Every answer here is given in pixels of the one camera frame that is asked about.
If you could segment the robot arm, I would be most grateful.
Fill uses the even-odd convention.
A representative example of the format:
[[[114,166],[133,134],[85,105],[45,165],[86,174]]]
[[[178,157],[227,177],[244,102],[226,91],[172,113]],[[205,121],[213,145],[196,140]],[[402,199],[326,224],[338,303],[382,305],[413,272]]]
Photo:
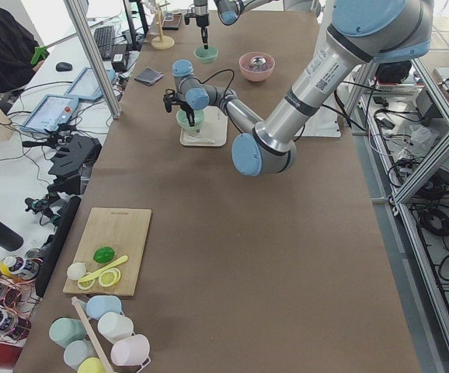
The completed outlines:
[[[231,157],[245,176],[282,173],[296,157],[294,136],[359,64],[408,61],[430,49],[432,1],[336,1],[323,47],[266,118],[247,107],[234,90],[202,83],[186,59],[172,64],[175,88],[165,91],[166,111],[178,105],[194,113],[219,108],[241,131]]]
[[[205,50],[209,49],[208,31],[210,25],[210,16],[208,9],[208,0],[193,1],[193,4],[184,14],[183,19],[186,25],[190,24],[190,20],[194,19],[197,27],[200,29],[200,37]],[[233,25],[238,21],[240,16],[262,5],[270,3],[270,0],[214,0],[213,3],[217,7],[218,18],[225,26]],[[319,16],[324,9],[321,1],[281,1],[286,11],[308,11]]]

